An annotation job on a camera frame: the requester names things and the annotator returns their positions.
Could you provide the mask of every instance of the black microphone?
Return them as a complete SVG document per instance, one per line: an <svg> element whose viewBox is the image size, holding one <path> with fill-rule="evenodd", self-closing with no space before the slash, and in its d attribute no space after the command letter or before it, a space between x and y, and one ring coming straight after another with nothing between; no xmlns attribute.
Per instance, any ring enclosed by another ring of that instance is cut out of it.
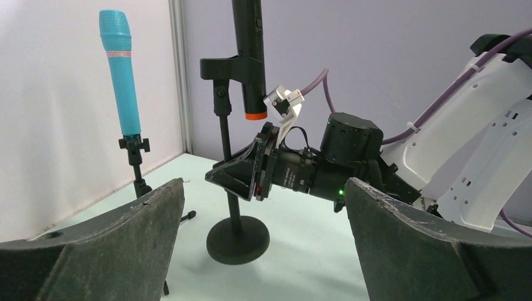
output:
<svg viewBox="0 0 532 301"><path fill-rule="evenodd" d="M248 120L262 120L268 117L263 100L266 97L266 76L264 72L264 45L262 40L262 10L260 0L233 0L233 19L239 57L248 57L260 63L255 70L257 80L242 84L244 111Z"/></svg>

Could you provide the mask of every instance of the white table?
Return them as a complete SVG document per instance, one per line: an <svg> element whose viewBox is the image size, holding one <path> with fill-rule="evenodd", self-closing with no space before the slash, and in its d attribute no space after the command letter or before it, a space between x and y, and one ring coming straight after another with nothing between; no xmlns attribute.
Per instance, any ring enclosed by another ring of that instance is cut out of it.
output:
<svg viewBox="0 0 532 301"><path fill-rule="evenodd" d="M204 180L214 161L184 154L146 176L153 188L170 179L185 181L183 214L198 215L179 227L167 281L170 295L161 300L369 300L344 211L332 202L274 187L263 201L240 201L243 215L262 220L270 246L259 259L240 266L210 258L206 237L228 217L226 193ZM52 230L77 224L135 199L127 186Z"/></svg>

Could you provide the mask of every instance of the microphone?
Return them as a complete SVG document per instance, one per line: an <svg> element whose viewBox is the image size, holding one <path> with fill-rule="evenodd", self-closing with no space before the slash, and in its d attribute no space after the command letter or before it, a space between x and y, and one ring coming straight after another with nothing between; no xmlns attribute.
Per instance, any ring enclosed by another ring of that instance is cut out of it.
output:
<svg viewBox="0 0 532 301"><path fill-rule="evenodd" d="M232 0L238 56L249 57L260 63L257 76L251 84L242 84L244 111L248 120L262 120L268 117L263 100L266 97L266 76L264 72L264 45L262 39L262 10L260 0Z"/></svg>
<svg viewBox="0 0 532 301"><path fill-rule="evenodd" d="M131 33L122 11L100 12L100 37L109 60L122 135L139 135L141 121L131 65Z"/></svg>

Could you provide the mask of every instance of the microphone head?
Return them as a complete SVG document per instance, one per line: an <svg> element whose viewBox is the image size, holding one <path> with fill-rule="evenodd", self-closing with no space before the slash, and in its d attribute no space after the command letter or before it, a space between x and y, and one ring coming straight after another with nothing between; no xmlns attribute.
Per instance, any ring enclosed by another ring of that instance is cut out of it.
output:
<svg viewBox="0 0 532 301"><path fill-rule="evenodd" d="M100 37L106 51L131 51L131 32L124 12L100 12Z"/></svg>

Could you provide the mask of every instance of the white wall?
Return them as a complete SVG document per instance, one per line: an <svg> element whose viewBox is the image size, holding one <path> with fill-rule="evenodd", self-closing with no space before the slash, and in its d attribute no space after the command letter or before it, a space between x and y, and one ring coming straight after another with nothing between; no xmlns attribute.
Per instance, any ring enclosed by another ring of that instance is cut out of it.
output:
<svg viewBox="0 0 532 301"><path fill-rule="evenodd" d="M374 121L389 137L452 83L473 56L469 47L478 37L531 27L531 11L530 0L263 0L267 88L304 88L328 67L336 110ZM200 78L199 60L236 54L231 1L185 0L185 13L194 151L221 159L212 83ZM234 152L252 141L263 122L245 120L238 83L231 83L231 99ZM309 132L311 145L319 146L328 115L319 87L306 97L297 123ZM290 135L288 144L301 146L298 136ZM474 145L441 169L424 190L427 197L443 194ZM523 198L511 201L511 216L532 218L527 197L532 191L526 187L516 193Z"/></svg>
<svg viewBox="0 0 532 301"><path fill-rule="evenodd" d="M182 153L168 0L0 1L0 241L32 237L133 178L98 12L123 10L148 171Z"/></svg>

